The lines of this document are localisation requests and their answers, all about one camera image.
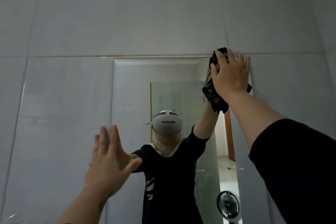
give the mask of door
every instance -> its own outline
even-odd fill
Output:
[[[187,137],[205,106],[203,85],[203,82],[151,82],[152,119],[162,110],[175,112],[183,119],[182,137]],[[220,186],[214,133],[197,161],[195,183],[196,203],[204,224],[223,224],[216,206]]]

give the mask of white vr headset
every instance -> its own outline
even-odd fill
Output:
[[[164,110],[159,112],[152,122],[146,125],[151,125],[155,133],[180,133],[183,125],[182,118],[172,111]]]

